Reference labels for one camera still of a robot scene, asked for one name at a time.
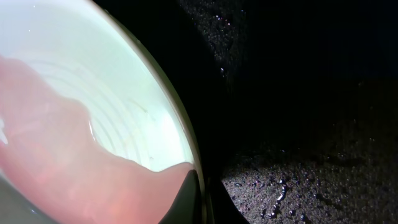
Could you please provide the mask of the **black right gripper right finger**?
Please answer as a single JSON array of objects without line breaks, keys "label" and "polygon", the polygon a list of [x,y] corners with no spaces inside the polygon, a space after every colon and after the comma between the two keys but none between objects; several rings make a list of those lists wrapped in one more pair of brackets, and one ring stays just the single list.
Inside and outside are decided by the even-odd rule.
[{"label": "black right gripper right finger", "polygon": [[234,205],[222,181],[216,178],[208,179],[208,193],[215,224],[248,224]]}]

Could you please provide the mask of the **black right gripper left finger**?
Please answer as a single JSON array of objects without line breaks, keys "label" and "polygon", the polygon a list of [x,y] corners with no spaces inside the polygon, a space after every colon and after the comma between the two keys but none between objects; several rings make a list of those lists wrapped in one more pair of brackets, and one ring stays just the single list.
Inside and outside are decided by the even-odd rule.
[{"label": "black right gripper left finger", "polygon": [[159,224],[201,224],[202,204],[198,175],[190,170],[166,215]]}]

